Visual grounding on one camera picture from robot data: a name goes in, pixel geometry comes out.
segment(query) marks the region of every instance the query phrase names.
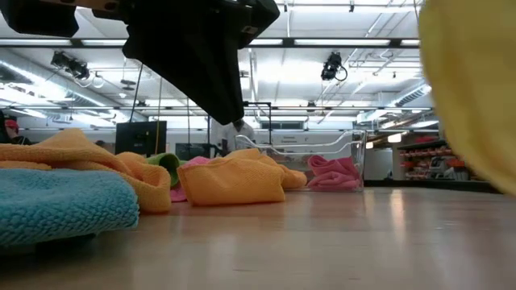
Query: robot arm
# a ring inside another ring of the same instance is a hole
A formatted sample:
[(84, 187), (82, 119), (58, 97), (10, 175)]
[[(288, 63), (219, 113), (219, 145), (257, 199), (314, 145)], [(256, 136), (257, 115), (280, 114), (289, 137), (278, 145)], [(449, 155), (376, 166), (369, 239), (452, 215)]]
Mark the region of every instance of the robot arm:
[(0, 0), (18, 33), (72, 37), (76, 6), (127, 24), (123, 47), (221, 124), (243, 117), (238, 49), (280, 15), (273, 0)]

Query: folded towel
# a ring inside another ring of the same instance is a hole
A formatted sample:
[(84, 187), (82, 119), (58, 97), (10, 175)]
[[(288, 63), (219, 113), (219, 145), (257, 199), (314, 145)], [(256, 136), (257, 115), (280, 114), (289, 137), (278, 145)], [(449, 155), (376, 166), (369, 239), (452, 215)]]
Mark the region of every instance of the folded towel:
[(326, 160), (315, 155), (308, 159), (315, 178), (308, 188), (315, 191), (354, 191), (361, 185), (360, 173), (351, 157)]
[(308, 159), (308, 165), (316, 176), (327, 172), (340, 172), (344, 175), (353, 176), (360, 179), (360, 174), (356, 170), (351, 157), (326, 160), (320, 155), (314, 155)]
[(79, 129), (67, 129), (32, 146), (0, 144), (1, 168), (103, 170), (117, 172), (135, 189), (143, 211), (170, 210), (170, 175), (137, 154), (117, 156), (91, 143)]
[[(197, 156), (181, 166), (183, 168), (187, 168), (192, 165), (203, 165), (203, 164), (207, 164), (209, 162), (210, 162), (209, 158)], [(170, 199), (172, 200), (172, 202), (186, 201), (186, 193), (185, 193), (185, 190), (183, 189), (183, 187), (181, 186), (181, 183), (177, 184), (177, 186), (175, 188), (170, 190)]]
[(316, 176), (307, 186), (314, 191), (354, 191), (360, 187), (360, 181), (340, 172), (326, 172)]
[(0, 169), (0, 246), (136, 226), (134, 189), (113, 172)]
[(205, 165), (177, 169), (192, 205), (232, 205), (285, 200), (282, 185), (301, 188), (306, 176), (279, 166), (258, 149), (234, 151)]
[(170, 174), (171, 187), (176, 186), (177, 182), (179, 182), (179, 178), (177, 177), (177, 168), (186, 163), (186, 161), (179, 160), (179, 158), (172, 153), (162, 153), (147, 158), (147, 162), (152, 165), (160, 165), (162, 168), (167, 169)]

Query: orange microfiber cloth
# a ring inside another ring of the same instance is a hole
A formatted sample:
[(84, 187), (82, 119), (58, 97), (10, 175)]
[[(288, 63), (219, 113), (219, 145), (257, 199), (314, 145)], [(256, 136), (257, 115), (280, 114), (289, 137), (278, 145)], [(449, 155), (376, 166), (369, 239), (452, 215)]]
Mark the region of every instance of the orange microfiber cloth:
[(177, 169), (192, 205), (236, 205), (285, 201), (285, 189), (306, 184), (302, 172), (278, 165), (258, 149), (235, 151), (206, 165)]
[(91, 143), (79, 129), (63, 130), (32, 146), (2, 144), (0, 168), (117, 172), (135, 189), (143, 211), (163, 213), (171, 207), (170, 175), (166, 169), (149, 165), (144, 157), (134, 153), (113, 155)]

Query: blurry yellow object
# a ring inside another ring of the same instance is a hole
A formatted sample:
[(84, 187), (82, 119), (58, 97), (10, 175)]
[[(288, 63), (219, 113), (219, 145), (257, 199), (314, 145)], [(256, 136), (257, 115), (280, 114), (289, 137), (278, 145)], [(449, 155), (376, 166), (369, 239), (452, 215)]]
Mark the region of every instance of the blurry yellow object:
[(422, 61), (454, 152), (516, 194), (516, 2), (428, 0)]

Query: blue microfiber cloth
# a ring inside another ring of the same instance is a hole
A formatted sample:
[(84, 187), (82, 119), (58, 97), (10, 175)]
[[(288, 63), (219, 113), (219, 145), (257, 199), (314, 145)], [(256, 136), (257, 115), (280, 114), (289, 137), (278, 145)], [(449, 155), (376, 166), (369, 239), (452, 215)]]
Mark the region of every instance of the blue microfiber cloth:
[(136, 226), (136, 200), (114, 172), (0, 169), (0, 246)]

